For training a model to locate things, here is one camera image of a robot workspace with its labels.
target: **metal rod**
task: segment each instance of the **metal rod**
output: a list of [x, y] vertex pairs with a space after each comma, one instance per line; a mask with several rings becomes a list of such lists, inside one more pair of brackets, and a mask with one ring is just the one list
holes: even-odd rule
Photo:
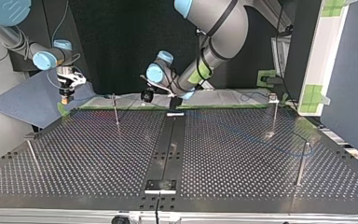
[[296, 186], [300, 187], [301, 186], [301, 180], [302, 180], [302, 175], [304, 174], [304, 167], [305, 167], [305, 152], [308, 151], [308, 148], [310, 148], [310, 143], [306, 143], [304, 144], [304, 148], [303, 151], [301, 153], [301, 161], [300, 161], [300, 166], [298, 168], [298, 174], [297, 174], [297, 178], [296, 178]]
[[115, 109], [115, 116], [116, 116], [116, 125], [119, 125], [118, 122], [118, 114], [117, 114], [117, 101], [116, 101], [116, 95], [112, 94], [112, 100], [113, 100], [113, 108]]
[[34, 148], [32, 147], [31, 141], [30, 141], [30, 140], [27, 140], [27, 143], [28, 143], [28, 147], [29, 147], [30, 150], [31, 150], [32, 157], [34, 158], [34, 160], [37, 161], [37, 158], [36, 158], [36, 155], [34, 154]]

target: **metal frame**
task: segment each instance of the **metal frame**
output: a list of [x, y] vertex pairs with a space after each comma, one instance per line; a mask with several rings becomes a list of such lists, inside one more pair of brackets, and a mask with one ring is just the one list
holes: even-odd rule
[[[154, 212], [119, 212], [90, 210], [0, 209], [0, 223], [110, 223], [113, 217], [124, 216], [142, 223], [156, 223]], [[225, 214], [166, 213], [158, 214], [162, 223], [358, 223], [358, 216], [326, 214]]]
[[[79, 222], [106, 222], [115, 215], [126, 215], [150, 221], [154, 223], [156, 212], [161, 221], [177, 223], [182, 220], [191, 223], [196, 221], [242, 221], [246, 222], [281, 222], [292, 221], [317, 221], [342, 222], [353, 220], [358, 223], [358, 202], [338, 200], [304, 200], [301, 198], [286, 197], [280, 200], [263, 201], [255, 199], [240, 200], [190, 200], [181, 195], [181, 176], [184, 162], [184, 148], [186, 137], [186, 116], [165, 117], [161, 135], [155, 147], [155, 155], [146, 173], [143, 186], [145, 188], [148, 180], [175, 180], [177, 183], [176, 193], [173, 195], [144, 194], [134, 197], [113, 197], [106, 199], [94, 199], [92, 197], [23, 197], [12, 195], [0, 195], [0, 221], [17, 222], [48, 222], [66, 223], [74, 219]], [[41, 134], [53, 130], [60, 125], [59, 119], [50, 125]], [[358, 160], [352, 157], [344, 148], [338, 146], [333, 140], [317, 130], [316, 135], [320, 137], [331, 153], [348, 163], [358, 174]], [[14, 159], [19, 152], [27, 150], [26, 143], [15, 148], [10, 154], [0, 160], [0, 167]], [[38, 209], [6, 209], [33, 207]], [[125, 208], [129, 212], [108, 212], [106, 210], [121, 211]], [[301, 215], [308, 214], [348, 214], [347, 216], [334, 215]]]

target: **black backdrop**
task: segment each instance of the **black backdrop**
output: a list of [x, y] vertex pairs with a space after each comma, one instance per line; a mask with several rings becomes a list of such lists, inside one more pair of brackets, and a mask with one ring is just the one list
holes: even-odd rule
[[139, 76], [161, 49], [174, 55], [178, 72], [196, 57], [195, 27], [173, 1], [72, 0], [71, 8], [97, 93], [144, 90]]
[[[196, 27], [183, 19], [173, 0], [71, 0], [76, 28], [94, 90], [100, 94], [140, 92], [139, 78], [161, 49], [175, 57], [179, 73], [195, 59]], [[240, 54], [216, 69], [217, 88], [255, 88], [257, 71], [274, 69], [271, 38], [276, 35], [253, 8], [247, 8], [249, 34]]]

